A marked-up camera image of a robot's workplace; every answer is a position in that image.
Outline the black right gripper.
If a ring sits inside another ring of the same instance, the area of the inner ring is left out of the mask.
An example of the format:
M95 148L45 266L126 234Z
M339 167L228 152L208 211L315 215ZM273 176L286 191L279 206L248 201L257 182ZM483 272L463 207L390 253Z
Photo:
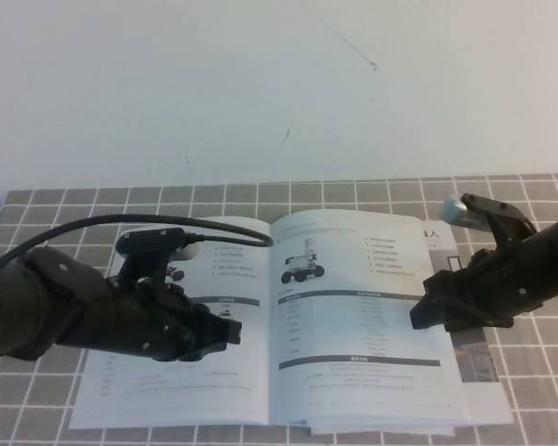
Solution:
M432 275L423 282L424 296L409 312L412 328L511 328L515 316L541 308L543 298L530 292L517 254L513 248L483 249L467 267Z

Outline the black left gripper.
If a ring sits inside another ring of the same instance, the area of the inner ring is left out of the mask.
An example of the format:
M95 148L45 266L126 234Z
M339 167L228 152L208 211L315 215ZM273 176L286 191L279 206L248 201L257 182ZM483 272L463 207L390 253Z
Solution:
M100 304L100 350L104 352L196 362L241 343L241 322L192 303L177 285L158 289L106 278L100 287Z

